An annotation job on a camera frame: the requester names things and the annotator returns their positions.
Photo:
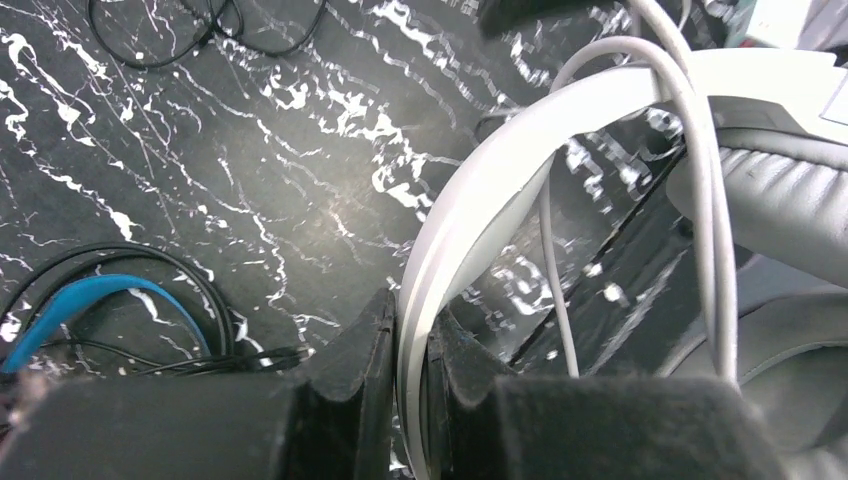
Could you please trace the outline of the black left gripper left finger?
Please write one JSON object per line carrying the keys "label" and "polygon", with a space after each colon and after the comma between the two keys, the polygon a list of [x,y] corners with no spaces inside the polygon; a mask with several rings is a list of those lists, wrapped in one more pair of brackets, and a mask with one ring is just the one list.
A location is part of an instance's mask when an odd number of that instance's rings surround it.
{"label": "black left gripper left finger", "polygon": [[394,294],[282,374],[68,380],[1,446],[5,479],[383,479]]}

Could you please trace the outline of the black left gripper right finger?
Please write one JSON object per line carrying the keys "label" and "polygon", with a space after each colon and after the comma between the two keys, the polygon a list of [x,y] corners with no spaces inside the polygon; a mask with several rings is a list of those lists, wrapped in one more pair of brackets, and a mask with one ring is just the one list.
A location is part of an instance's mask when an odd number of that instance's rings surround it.
{"label": "black left gripper right finger", "polygon": [[759,424],[707,378],[520,375],[449,313],[428,339],[435,479],[781,479]]}

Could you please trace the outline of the black blue headphones with cable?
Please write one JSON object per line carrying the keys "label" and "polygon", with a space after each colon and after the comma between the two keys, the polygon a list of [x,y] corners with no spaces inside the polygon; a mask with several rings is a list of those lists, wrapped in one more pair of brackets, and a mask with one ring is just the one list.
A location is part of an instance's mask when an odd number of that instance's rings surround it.
{"label": "black blue headphones with cable", "polygon": [[1,250],[1,376],[280,373],[312,353],[251,331],[281,282],[263,248],[67,242]]}

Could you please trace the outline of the white headphones with cable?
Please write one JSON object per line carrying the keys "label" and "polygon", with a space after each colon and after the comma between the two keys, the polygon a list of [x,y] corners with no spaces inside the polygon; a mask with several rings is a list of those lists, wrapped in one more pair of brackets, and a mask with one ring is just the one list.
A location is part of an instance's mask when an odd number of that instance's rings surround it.
{"label": "white headphones with cable", "polygon": [[422,225],[395,384],[418,479],[843,479],[847,73],[692,50],[653,1],[483,137]]}

